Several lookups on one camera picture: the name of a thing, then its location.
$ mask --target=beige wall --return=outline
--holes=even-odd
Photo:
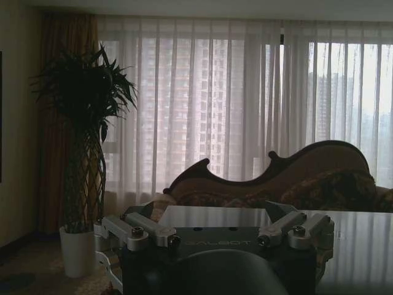
[[[34,231],[37,223],[37,107],[29,77],[39,70],[40,39],[38,11],[20,0],[0,0],[0,247]]]

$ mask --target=table surface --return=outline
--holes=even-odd
[[[318,294],[393,294],[393,214],[304,211],[335,222],[333,258]],[[170,227],[259,227],[270,224],[264,209],[169,206],[160,224]]]

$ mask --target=carpet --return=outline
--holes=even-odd
[[[0,261],[0,294],[112,294],[108,286],[104,267],[88,277],[66,277],[59,239],[31,242]]]

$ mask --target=sheer white curtain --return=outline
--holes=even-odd
[[[138,88],[104,152],[108,196],[145,202],[205,157],[226,179],[268,165],[281,126],[280,22],[102,17],[99,39]]]
[[[289,154],[343,140],[393,186],[393,23],[284,22],[282,136]]]

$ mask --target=screw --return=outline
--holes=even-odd
[[[168,247],[169,249],[176,249],[181,242],[181,238],[178,235],[172,235],[168,239]]]
[[[135,238],[142,237],[143,236],[143,232],[144,232],[144,229],[143,229],[143,227],[140,227],[140,226],[133,227],[133,229],[131,231],[132,235]]]
[[[303,237],[306,234],[306,229],[303,226],[294,226],[292,230],[298,237]]]
[[[269,247],[269,244],[270,244],[270,238],[267,235],[261,235],[258,237],[258,245],[261,246],[262,248]]]

